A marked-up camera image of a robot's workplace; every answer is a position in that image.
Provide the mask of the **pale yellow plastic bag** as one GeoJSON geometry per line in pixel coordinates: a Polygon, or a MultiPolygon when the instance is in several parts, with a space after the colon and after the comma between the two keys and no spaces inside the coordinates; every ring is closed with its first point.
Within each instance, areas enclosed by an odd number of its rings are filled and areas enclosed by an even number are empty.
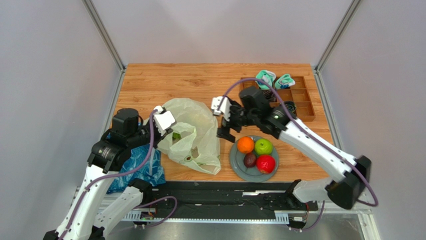
{"type": "Polygon", "coordinates": [[[217,138],[218,121],[203,102],[173,98],[163,104],[176,120],[172,133],[157,145],[157,150],[189,169],[217,175],[221,168],[221,146],[217,138]],[[172,140],[173,133],[181,134],[172,140]]]}

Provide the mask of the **dark red fake plum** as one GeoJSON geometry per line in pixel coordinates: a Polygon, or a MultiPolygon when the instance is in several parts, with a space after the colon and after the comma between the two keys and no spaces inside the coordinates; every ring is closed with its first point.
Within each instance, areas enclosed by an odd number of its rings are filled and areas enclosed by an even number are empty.
{"type": "Polygon", "coordinates": [[[257,164],[257,156],[253,153],[247,153],[243,158],[243,164],[246,168],[253,168],[257,164]]]}

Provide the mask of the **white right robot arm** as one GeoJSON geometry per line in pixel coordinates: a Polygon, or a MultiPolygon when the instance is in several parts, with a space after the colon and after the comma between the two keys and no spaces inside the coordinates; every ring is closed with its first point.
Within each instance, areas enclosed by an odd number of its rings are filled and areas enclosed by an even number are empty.
{"type": "Polygon", "coordinates": [[[342,209],[350,210],[360,203],[360,196],[369,186],[372,162],[361,155],[355,157],[338,149],[310,130],[295,114],[283,105],[272,107],[262,91],[254,86],[239,93],[241,104],[229,97],[218,96],[211,101],[215,116],[221,116],[219,138],[232,143],[233,129],[240,132],[242,127],[256,126],[263,133],[285,142],[317,163],[327,178],[312,181],[295,181],[287,191],[299,202],[332,201],[342,209]]]}

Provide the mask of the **green fake apple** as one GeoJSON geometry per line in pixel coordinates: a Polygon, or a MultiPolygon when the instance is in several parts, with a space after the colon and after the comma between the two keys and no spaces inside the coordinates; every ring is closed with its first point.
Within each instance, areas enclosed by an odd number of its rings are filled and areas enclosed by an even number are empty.
{"type": "Polygon", "coordinates": [[[254,151],[259,156],[270,155],[273,149],[273,144],[265,138],[258,139],[254,144],[254,151]]]}

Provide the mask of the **red fake fruit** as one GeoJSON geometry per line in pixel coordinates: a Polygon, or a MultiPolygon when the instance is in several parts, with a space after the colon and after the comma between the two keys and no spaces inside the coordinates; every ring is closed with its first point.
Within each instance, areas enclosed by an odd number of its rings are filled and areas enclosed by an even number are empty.
{"type": "Polygon", "coordinates": [[[270,174],[276,167],[276,160],[271,155],[260,155],[256,160],[256,167],[262,174],[270,174]]]}

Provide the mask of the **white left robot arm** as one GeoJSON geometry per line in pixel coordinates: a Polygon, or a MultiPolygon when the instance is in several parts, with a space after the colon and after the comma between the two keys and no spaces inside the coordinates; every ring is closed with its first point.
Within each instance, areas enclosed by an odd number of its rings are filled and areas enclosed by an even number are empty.
{"type": "Polygon", "coordinates": [[[122,108],[113,116],[111,127],[91,148],[85,175],[66,217],[45,240],[106,240],[123,217],[151,197],[152,186],[144,180],[132,180],[110,206],[99,212],[109,187],[116,178],[132,174],[146,164],[157,144],[176,124],[173,114],[156,106],[147,122],[133,108],[122,108]],[[133,170],[120,172],[131,158],[131,151],[149,146],[143,162],[133,170]]]}

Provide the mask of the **orange fake orange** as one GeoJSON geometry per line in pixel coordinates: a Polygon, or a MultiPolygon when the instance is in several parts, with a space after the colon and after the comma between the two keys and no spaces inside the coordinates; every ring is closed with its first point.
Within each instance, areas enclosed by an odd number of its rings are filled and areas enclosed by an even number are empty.
{"type": "Polygon", "coordinates": [[[249,136],[244,136],[237,141],[236,147],[242,154],[249,154],[255,149],[255,141],[249,136]]]}

